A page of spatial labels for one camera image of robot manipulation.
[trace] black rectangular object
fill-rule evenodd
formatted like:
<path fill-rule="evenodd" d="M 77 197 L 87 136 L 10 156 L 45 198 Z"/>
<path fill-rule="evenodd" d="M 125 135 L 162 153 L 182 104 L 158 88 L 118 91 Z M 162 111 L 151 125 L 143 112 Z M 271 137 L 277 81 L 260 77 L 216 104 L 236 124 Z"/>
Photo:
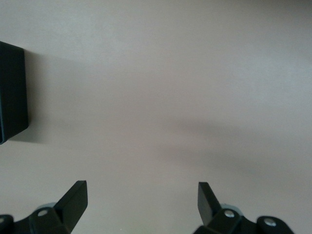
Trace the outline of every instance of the black rectangular object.
<path fill-rule="evenodd" d="M 0 41 L 0 144 L 27 127 L 24 50 Z"/>

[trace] silver screw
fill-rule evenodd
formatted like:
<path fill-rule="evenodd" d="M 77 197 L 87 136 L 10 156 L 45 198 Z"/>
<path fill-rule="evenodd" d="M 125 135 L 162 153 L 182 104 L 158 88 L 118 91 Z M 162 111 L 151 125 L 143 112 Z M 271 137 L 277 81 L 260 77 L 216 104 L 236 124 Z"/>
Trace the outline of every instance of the silver screw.
<path fill-rule="evenodd" d="M 264 222 L 265 222 L 266 225 L 269 225 L 271 227 L 275 227 L 276 226 L 275 221 L 273 219 L 271 219 L 271 218 L 265 218 Z"/>
<path fill-rule="evenodd" d="M 234 218 L 235 217 L 233 211 L 230 211 L 230 210 L 226 210 L 224 212 L 224 214 L 225 214 L 226 217 L 229 217 L 229 218 Z"/>
<path fill-rule="evenodd" d="M 44 216 L 44 215 L 46 215 L 47 213 L 48 213 L 47 210 L 42 210 L 42 211 L 40 211 L 40 212 L 38 213 L 38 216 Z"/>

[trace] gray background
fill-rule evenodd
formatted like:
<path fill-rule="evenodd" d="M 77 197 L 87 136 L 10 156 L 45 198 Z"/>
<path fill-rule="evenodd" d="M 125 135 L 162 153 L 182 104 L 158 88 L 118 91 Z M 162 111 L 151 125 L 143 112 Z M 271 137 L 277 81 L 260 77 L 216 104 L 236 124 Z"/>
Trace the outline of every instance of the gray background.
<path fill-rule="evenodd" d="M 26 50 L 31 119 L 0 146 L 0 213 L 86 179 L 74 234 L 191 234 L 207 181 L 310 232 L 310 1 L 2 0 L 0 32 Z"/>

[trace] bolt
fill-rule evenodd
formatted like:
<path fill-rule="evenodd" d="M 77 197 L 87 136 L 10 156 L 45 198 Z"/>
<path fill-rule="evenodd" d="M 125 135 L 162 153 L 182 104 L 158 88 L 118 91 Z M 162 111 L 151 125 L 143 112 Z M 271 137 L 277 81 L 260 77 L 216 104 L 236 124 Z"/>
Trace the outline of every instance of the bolt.
<path fill-rule="evenodd" d="M 42 210 L 42 211 L 39 211 L 38 216 L 44 216 L 44 215 L 46 215 L 47 213 L 48 213 L 47 210 Z"/>
<path fill-rule="evenodd" d="M 225 214 L 226 217 L 229 217 L 229 218 L 234 218 L 235 217 L 233 211 L 230 211 L 230 210 L 226 210 L 224 212 L 224 214 Z"/>
<path fill-rule="evenodd" d="M 271 219 L 271 218 L 265 218 L 264 222 L 265 222 L 266 225 L 269 225 L 271 227 L 275 227 L 276 226 L 275 221 L 273 219 Z"/>

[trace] black robotic claw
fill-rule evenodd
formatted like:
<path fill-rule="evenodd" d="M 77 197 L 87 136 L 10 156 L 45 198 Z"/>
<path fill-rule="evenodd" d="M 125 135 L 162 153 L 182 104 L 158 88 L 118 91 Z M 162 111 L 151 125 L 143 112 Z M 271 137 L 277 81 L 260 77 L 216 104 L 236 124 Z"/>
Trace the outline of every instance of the black robotic claw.
<path fill-rule="evenodd" d="M 55 204 L 14 222 L 0 215 L 0 234 L 70 234 L 88 205 L 87 182 L 77 181 Z"/>
<path fill-rule="evenodd" d="M 294 234 L 279 218 L 262 216 L 253 223 L 233 209 L 223 209 L 209 184 L 198 184 L 198 210 L 203 221 L 194 234 Z"/>

